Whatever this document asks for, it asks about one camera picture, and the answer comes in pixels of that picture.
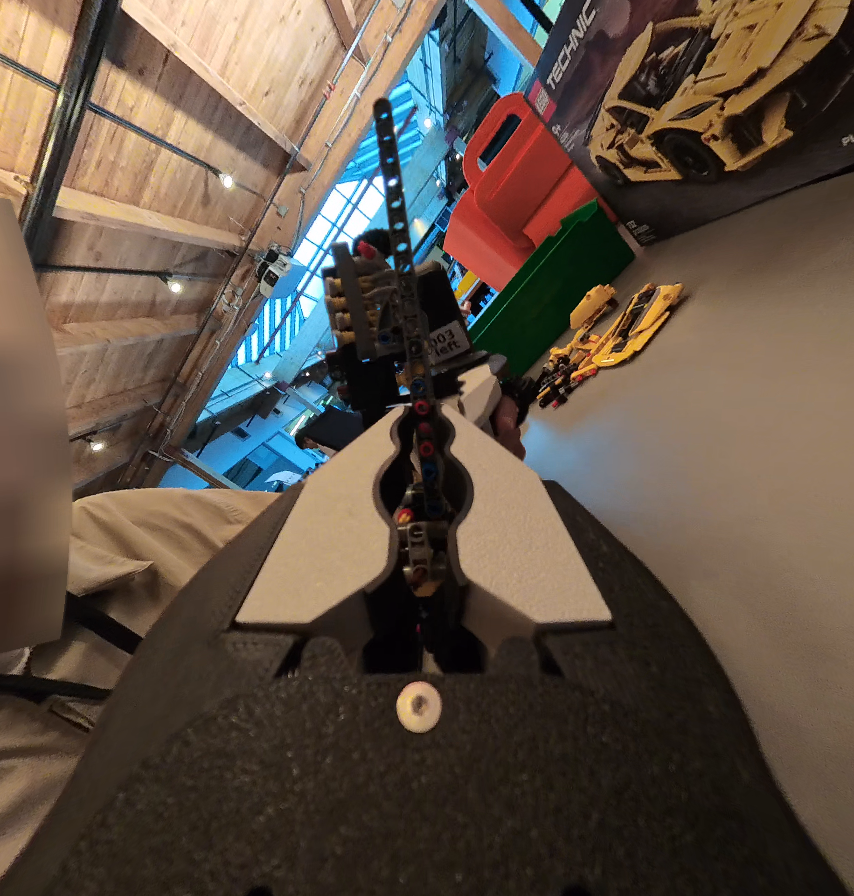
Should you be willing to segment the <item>grey desk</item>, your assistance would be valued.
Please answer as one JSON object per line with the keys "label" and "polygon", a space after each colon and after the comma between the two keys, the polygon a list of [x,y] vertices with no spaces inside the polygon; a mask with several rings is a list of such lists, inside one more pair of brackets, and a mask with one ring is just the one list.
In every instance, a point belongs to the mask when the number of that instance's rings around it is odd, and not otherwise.
{"label": "grey desk", "polygon": [[533,424],[613,612],[468,700],[472,892],[854,894],[854,173],[645,252],[691,297]]}

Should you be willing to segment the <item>small yellow toy car panel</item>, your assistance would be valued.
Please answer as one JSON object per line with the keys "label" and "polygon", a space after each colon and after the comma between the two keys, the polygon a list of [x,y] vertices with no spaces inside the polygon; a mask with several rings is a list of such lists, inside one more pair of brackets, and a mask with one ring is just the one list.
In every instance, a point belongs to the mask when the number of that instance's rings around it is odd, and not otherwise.
{"label": "small yellow toy car panel", "polygon": [[569,315],[572,330],[590,330],[609,310],[618,306],[617,291],[611,285],[590,289]]}

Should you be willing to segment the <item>green storage bin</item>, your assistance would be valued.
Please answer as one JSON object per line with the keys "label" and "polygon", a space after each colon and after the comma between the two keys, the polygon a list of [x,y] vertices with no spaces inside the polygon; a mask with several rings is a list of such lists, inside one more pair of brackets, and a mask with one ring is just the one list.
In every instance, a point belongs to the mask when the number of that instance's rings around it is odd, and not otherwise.
{"label": "green storage bin", "polygon": [[469,330],[478,350],[507,359],[525,374],[570,328],[584,294],[611,284],[634,261],[634,251],[597,200],[562,220]]}

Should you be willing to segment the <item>black toy brick engine assembly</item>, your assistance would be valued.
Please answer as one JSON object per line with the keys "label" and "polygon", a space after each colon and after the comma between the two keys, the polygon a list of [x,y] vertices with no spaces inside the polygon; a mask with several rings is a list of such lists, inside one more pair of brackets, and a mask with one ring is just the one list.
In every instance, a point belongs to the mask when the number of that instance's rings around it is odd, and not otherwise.
{"label": "black toy brick engine assembly", "polygon": [[400,411],[390,461],[390,573],[403,577],[427,643],[461,624],[466,581],[456,559],[453,525],[464,509],[466,476],[452,460],[454,430],[442,400],[456,396],[457,376],[430,358],[423,298],[434,297],[414,263],[394,110],[373,106],[379,172],[384,181],[389,261],[367,259],[344,242],[331,245],[324,268],[325,303],[335,343],[328,368],[351,408],[369,427]]}

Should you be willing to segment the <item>large yellow toy car panel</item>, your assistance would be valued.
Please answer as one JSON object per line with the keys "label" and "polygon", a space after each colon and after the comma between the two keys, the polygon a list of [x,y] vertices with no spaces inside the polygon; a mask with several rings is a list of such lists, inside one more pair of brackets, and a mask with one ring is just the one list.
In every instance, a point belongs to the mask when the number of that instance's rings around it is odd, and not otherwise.
{"label": "large yellow toy car panel", "polygon": [[609,368],[631,361],[644,351],[680,303],[685,285],[647,283],[630,299],[623,313],[600,339],[590,363]]}

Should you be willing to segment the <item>yellow black toy brick subassembly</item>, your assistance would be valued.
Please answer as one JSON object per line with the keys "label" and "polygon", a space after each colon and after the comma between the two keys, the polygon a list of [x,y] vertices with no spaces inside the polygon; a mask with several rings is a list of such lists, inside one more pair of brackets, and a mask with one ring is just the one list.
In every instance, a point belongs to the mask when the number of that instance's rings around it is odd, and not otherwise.
{"label": "yellow black toy brick subassembly", "polygon": [[600,353],[609,342],[608,335],[599,336],[581,328],[566,346],[551,349],[538,383],[539,408],[558,407],[585,380],[598,375]]}

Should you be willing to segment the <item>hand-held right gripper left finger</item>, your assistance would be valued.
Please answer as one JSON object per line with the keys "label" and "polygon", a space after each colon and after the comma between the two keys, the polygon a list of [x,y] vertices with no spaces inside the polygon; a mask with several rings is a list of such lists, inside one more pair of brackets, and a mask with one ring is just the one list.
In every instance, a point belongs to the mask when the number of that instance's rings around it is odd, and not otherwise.
{"label": "hand-held right gripper left finger", "polygon": [[380,483],[400,455],[407,410],[391,409],[306,480],[234,617],[239,628],[331,637],[347,654],[373,637],[367,595],[398,551]]}

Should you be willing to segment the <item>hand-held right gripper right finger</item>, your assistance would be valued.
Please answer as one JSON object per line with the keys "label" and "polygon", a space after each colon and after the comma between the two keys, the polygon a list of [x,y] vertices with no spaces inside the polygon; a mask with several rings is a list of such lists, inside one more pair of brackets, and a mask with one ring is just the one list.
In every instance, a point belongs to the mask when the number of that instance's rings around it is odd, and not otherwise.
{"label": "hand-held right gripper right finger", "polygon": [[612,611],[539,476],[455,409],[451,458],[470,481],[455,528],[463,625],[494,655],[507,640],[605,627]]}

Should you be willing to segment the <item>yellow car toy set box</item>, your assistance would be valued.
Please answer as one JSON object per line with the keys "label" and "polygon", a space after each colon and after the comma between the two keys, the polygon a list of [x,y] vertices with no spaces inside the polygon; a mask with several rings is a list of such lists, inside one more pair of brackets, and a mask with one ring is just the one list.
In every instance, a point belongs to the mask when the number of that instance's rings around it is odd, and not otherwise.
{"label": "yellow car toy set box", "polygon": [[854,1],[565,2],[526,97],[650,245],[854,170]]}

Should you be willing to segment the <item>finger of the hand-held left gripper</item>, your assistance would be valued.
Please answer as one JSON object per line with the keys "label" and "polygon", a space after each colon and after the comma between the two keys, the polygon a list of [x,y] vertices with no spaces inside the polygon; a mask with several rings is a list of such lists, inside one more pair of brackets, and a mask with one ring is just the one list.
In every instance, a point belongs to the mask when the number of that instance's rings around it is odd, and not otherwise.
{"label": "finger of the hand-held left gripper", "polygon": [[455,409],[480,429],[491,429],[491,419],[503,397],[500,380],[490,364],[479,364],[457,377]]}

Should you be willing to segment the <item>person's left hand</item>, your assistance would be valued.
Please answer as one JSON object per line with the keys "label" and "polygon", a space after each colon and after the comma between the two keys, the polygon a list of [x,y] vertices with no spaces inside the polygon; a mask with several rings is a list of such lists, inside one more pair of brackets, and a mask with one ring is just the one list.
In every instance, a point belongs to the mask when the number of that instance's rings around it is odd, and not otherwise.
{"label": "person's left hand", "polygon": [[516,459],[523,461],[526,451],[522,444],[522,431],[518,418],[519,409],[516,403],[510,397],[503,396],[493,411],[491,426],[496,441]]}

